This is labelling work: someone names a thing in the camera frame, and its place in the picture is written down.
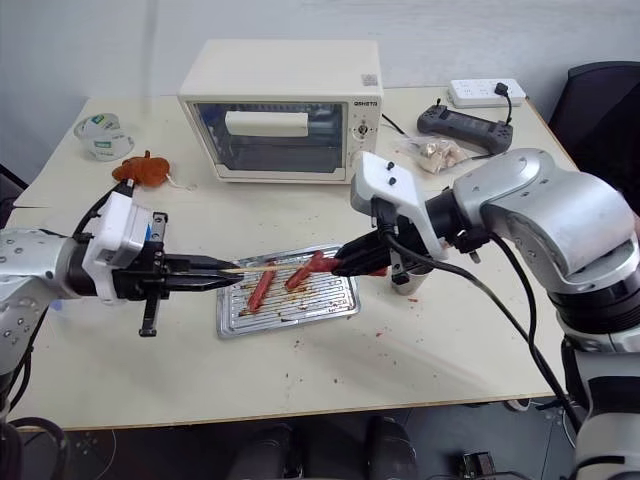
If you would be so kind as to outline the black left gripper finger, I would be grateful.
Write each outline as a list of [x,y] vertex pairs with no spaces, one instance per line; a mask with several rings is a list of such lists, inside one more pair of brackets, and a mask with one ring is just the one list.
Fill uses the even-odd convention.
[[164,289],[169,292],[204,292],[234,285],[238,274],[214,274],[205,276],[178,276],[166,278]]
[[164,264],[172,273],[196,273],[205,271],[235,270],[234,263],[205,255],[167,254]]

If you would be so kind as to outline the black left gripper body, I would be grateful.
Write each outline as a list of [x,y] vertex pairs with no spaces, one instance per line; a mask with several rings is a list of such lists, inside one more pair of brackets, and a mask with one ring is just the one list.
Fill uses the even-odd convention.
[[113,272],[114,286],[119,299],[144,301],[141,337],[157,335],[157,318],[162,300],[169,298],[166,289],[164,234],[168,215],[154,212],[148,229],[148,238],[132,263]]

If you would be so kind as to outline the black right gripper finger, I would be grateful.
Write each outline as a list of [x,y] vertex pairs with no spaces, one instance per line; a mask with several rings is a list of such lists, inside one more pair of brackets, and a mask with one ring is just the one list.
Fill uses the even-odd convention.
[[342,261],[389,261],[389,247],[377,231],[369,232],[345,243],[334,255]]
[[391,257],[388,250],[360,251],[351,254],[341,253],[336,255],[335,259],[339,260],[339,264],[333,269],[333,274],[339,277],[384,277],[387,275],[391,265]]

